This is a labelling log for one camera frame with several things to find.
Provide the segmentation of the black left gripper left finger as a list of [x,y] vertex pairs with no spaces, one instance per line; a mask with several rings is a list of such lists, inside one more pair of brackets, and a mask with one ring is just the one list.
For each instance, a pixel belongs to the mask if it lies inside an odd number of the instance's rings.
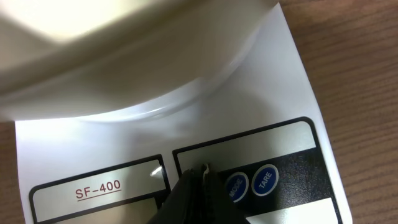
[[187,224],[195,218],[199,178],[191,169],[185,171],[172,189],[160,210],[147,222],[148,224]]

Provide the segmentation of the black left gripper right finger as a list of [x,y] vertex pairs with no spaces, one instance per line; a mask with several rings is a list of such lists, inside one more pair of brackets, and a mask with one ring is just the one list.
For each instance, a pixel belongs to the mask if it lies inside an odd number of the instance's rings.
[[208,164],[201,165],[201,203],[202,223],[248,224],[245,216],[230,199],[218,174]]

